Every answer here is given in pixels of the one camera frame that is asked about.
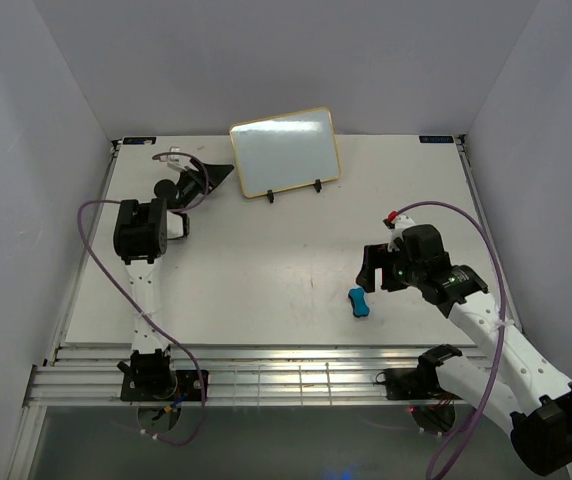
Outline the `blue bone-shaped whiteboard eraser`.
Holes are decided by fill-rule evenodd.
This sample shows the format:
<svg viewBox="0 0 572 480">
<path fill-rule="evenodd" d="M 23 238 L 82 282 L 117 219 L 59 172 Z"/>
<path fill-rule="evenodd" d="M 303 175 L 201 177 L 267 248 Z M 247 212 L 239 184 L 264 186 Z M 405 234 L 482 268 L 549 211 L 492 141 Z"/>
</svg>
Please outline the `blue bone-shaped whiteboard eraser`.
<svg viewBox="0 0 572 480">
<path fill-rule="evenodd" d="M 362 287 L 353 287 L 348 292 L 348 299 L 355 318 L 366 318 L 370 314 L 370 308 L 366 302 L 366 292 Z"/>
</svg>

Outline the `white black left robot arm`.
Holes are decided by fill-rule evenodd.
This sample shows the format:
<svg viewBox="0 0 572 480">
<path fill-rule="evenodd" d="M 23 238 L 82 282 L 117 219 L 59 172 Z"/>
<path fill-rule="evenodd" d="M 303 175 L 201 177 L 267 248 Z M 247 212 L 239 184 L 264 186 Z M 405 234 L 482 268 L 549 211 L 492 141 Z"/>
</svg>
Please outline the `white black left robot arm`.
<svg viewBox="0 0 572 480">
<path fill-rule="evenodd" d="M 176 181 L 158 181 L 150 201 L 121 201 L 113 234 L 130 298 L 137 304 L 130 362 L 120 369 L 136 389 L 160 400 L 171 397 L 178 387 L 178 376 L 171 369 L 172 341 L 160 332 L 162 258 L 171 240 L 189 235 L 190 204 L 205 199 L 234 170 L 231 164 L 203 163 L 194 156 L 189 163 Z"/>
</svg>

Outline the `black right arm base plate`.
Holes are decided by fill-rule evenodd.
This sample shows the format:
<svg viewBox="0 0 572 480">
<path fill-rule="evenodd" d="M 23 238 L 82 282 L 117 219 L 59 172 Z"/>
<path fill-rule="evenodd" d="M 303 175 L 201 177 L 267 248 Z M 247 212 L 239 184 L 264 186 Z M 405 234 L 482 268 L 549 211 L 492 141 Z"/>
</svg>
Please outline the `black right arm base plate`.
<svg viewBox="0 0 572 480">
<path fill-rule="evenodd" d="M 435 373 L 419 367 L 387 368 L 375 375 L 374 384 L 383 386 L 388 400 L 445 400 L 452 394 L 442 389 Z"/>
</svg>

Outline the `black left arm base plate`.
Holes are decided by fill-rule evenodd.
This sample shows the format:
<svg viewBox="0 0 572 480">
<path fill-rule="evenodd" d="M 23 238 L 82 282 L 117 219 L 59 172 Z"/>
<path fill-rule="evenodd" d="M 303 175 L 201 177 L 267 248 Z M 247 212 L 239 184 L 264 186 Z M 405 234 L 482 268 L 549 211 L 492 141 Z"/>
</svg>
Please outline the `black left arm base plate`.
<svg viewBox="0 0 572 480">
<path fill-rule="evenodd" d="M 203 369 L 202 377 L 196 370 L 175 370 L 159 378 L 131 378 L 124 375 L 119 399 L 123 402 L 169 402 L 202 400 L 207 395 L 209 371 Z"/>
</svg>

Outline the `yellow-framed whiteboard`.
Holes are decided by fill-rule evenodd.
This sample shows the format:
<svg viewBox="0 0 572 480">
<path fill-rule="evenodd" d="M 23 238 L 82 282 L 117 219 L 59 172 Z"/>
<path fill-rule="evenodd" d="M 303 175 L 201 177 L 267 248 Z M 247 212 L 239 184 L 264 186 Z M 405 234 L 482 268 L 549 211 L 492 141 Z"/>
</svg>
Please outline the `yellow-framed whiteboard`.
<svg viewBox="0 0 572 480">
<path fill-rule="evenodd" d="M 331 112 L 316 107 L 235 124 L 229 129 L 244 197 L 277 193 L 339 179 L 342 165 Z"/>
</svg>

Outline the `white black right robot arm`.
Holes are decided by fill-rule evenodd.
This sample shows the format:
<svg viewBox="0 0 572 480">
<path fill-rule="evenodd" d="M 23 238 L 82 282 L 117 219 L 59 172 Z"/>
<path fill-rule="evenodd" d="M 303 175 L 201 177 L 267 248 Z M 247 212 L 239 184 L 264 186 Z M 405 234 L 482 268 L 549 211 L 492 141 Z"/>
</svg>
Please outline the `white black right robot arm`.
<svg viewBox="0 0 572 480">
<path fill-rule="evenodd" d="M 364 247 L 357 285 L 373 292 L 380 273 L 384 291 L 417 289 L 493 362 L 485 373 L 461 350 L 440 345 L 419 357 L 417 387 L 430 397 L 452 393 L 476 407 L 537 475 L 572 463 L 572 379 L 501 319 L 487 284 L 470 267 L 452 264 L 434 226 L 403 217 L 391 232 L 389 242 Z"/>
</svg>

